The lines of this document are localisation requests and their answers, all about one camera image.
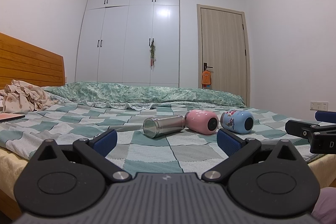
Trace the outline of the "pink cup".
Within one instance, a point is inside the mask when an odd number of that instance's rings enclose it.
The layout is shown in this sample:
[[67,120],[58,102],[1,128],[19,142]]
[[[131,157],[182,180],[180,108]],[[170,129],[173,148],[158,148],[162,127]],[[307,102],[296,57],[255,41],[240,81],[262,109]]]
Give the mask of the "pink cup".
[[203,135],[212,135],[218,129],[218,116],[207,110],[190,110],[185,115],[186,126],[191,131]]

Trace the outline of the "green hanging ornament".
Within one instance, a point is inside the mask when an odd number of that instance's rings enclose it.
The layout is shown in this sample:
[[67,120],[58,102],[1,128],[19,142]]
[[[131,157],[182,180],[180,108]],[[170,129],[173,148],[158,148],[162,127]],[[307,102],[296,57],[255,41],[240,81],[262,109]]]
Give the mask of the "green hanging ornament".
[[150,67],[153,67],[154,63],[155,63],[155,43],[154,43],[154,39],[151,40],[149,47],[150,47]]

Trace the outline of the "green floral quilt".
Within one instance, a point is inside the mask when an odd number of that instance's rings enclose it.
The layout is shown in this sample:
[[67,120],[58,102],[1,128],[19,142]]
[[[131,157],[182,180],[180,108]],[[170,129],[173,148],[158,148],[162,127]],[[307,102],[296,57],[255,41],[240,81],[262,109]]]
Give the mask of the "green floral quilt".
[[246,107],[239,95],[199,88],[76,82],[63,86],[47,86],[43,90],[51,98],[61,102],[73,102],[98,108],[144,110],[171,104],[195,107]]

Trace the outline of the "white wardrobe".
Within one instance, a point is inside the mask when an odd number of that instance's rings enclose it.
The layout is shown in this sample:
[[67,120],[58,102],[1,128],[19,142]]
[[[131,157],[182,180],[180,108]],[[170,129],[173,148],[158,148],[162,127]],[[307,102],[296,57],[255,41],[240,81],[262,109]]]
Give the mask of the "white wardrobe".
[[75,81],[178,87],[179,26],[179,0],[88,0]]

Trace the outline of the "wooden headboard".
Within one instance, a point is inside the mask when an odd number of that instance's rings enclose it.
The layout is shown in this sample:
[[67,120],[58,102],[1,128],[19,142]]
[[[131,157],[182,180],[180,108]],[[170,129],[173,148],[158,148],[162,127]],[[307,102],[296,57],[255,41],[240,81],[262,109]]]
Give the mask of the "wooden headboard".
[[12,80],[22,80],[40,87],[66,83],[63,57],[1,34],[1,88]]

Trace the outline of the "stainless steel cup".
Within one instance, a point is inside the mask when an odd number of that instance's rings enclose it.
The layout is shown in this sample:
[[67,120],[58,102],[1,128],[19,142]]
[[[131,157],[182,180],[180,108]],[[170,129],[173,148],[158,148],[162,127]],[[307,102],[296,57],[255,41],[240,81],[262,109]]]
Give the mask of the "stainless steel cup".
[[185,127],[186,121],[181,115],[146,118],[142,125],[144,135],[151,139],[180,132]]

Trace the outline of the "orange hanging pouch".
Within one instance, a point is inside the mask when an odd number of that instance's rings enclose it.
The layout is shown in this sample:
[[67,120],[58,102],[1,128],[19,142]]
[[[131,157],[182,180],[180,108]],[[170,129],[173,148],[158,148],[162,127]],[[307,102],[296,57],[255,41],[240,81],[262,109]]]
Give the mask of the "orange hanging pouch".
[[208,88],[211,86],[211,72],[204,70],[202,72],[202,87]]

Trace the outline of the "blue cartoon cup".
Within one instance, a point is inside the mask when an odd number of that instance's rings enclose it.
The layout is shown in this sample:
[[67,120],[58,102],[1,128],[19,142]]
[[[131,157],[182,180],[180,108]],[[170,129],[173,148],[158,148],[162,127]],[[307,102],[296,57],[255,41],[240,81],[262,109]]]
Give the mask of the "blue cartoon cup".
[[249,134],[254,126],[253,115],[246,110],[229,110],[221,115],[222,128],[237,134]]

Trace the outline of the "beige wooden door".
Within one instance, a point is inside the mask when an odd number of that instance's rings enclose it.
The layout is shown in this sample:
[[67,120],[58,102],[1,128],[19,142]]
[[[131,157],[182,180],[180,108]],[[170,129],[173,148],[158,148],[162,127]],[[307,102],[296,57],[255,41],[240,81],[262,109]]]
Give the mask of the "beige wooden door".
[[230,92],[250,105],[251,77],[245,13],[221,7],[197,5],[198,87],[202,87],[203,63],[213,69],[212,90]]

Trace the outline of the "white wall socket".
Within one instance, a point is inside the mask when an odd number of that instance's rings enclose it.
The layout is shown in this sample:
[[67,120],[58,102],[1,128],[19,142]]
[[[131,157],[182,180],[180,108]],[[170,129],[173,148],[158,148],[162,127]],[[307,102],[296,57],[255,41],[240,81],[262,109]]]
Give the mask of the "white wall socket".
[[319,101],[311,101],[310,102],[310,110],[327,111],[328,106],[329,106],[328,102],[319,102]]

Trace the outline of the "beige crumpled clothes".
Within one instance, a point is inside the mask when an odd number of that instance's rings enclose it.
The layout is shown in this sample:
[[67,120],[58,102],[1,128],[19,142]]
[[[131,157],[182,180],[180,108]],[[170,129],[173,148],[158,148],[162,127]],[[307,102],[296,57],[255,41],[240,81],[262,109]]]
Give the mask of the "beige crumpled clothes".
[[45,110],[57,102],[41,87],[24,81],[12,80],[11,84],[1,89],[1,111],[4,113]]

